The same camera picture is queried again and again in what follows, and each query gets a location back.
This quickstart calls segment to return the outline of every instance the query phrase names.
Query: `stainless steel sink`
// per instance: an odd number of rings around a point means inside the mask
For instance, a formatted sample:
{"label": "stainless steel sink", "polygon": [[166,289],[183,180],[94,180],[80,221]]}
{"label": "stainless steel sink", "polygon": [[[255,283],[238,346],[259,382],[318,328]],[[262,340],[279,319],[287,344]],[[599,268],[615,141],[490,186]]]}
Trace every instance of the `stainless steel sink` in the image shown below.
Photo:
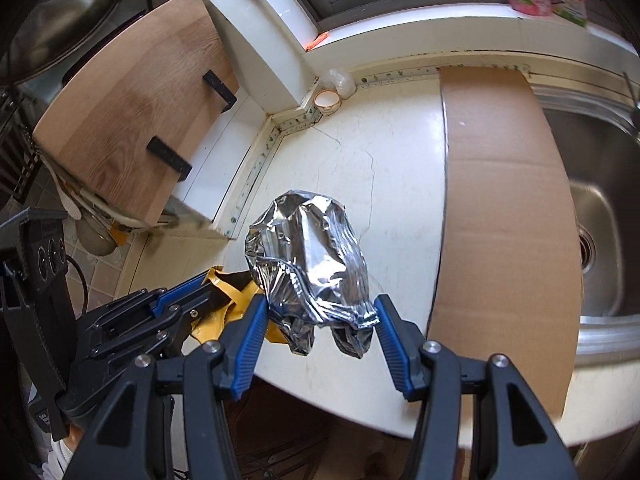
{"label": "stainless steel sink", "polygon": [[640,142],[630,110],[535,88],[569,177],[584,301],[576,364],[640,358]]}

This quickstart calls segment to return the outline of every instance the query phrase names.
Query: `black cable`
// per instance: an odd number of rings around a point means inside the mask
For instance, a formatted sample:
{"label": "black cable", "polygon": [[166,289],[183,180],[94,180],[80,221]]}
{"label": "black cable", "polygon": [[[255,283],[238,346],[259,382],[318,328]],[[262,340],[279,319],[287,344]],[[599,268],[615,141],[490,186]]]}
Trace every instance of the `black cable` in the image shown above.
{"label": "black cable", "polygon": [[86,279],[84,278],[84,274],[82,273],[82,269],[80,268],[80,265],[78,265],[78,262],[76,262],[68,254],[66,255],[66,259],[69,260],[69,262],[76,268],[76,270],[78,271],[78,276],[80,276],[80,281],[82,283],[82,292],[84,293],[84,299],[82,300],[81,316],[84,316],[84,314],[86,314],[86,306],[89,301],[89,287],[86,286]]}

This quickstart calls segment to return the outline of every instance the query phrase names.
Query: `red object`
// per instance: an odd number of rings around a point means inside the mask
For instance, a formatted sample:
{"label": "red object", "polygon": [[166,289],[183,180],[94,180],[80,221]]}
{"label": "red object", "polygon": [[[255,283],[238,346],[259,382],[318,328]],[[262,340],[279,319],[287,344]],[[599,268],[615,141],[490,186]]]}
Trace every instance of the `red object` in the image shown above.
{"label": "red object", "polygon": [[324,40],[326,40],[329,37],[329,34],[327,32],[323,32],[322,34],[320,34],[317,38],[315,38],[311,43],[309,43],[306,47],[305,50],[308,52],[309,50],[311,50],[313,47],[315,47],[316,45],[322,43]]}

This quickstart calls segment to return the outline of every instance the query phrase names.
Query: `screw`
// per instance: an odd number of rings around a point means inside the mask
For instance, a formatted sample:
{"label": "screw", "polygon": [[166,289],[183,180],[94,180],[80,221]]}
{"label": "screw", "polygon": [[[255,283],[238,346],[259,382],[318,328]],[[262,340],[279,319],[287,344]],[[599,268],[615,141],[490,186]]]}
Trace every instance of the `screw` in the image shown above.
{"label": "screw", "polygon": [[437,341],[426,341],[422,348],[430,354],[437,354],[442,350],[442,346]]}
{"label": "screw", "polygon": [[222,345],[215,340],[211,340],[211,341],[205,341],[204,343],[202,343],[202,349],[207,353],[207,354],[217,354],[218,352],[220,352],[220,349],[222,348]]}
{"label": "screw", "polygon": [[151,364],[151,357],[148,354],[140,354],[133,362],[138,368],[146,368]]}
{"label": "screw", "polygon": [[491,358],[491,362],[498,368],[506,368],[509,365],[509,358],[506,355],[496,354]]}

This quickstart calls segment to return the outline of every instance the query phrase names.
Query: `wooden cutting board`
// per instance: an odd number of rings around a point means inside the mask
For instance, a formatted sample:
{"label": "wooden cutting board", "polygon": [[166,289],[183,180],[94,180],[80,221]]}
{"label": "wooden cutting board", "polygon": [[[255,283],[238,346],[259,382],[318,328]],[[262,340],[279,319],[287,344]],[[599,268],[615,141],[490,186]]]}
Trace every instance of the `wooden cutting board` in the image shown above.
{"label": "wooden cutting board", "polygon": [[202,0],[170,0],[110,41],[62,89],[37,143],[87,189],[156,224],[178,173],[146,150],[158,136],[189,160],[226,103],[202,76],[238,81]]}

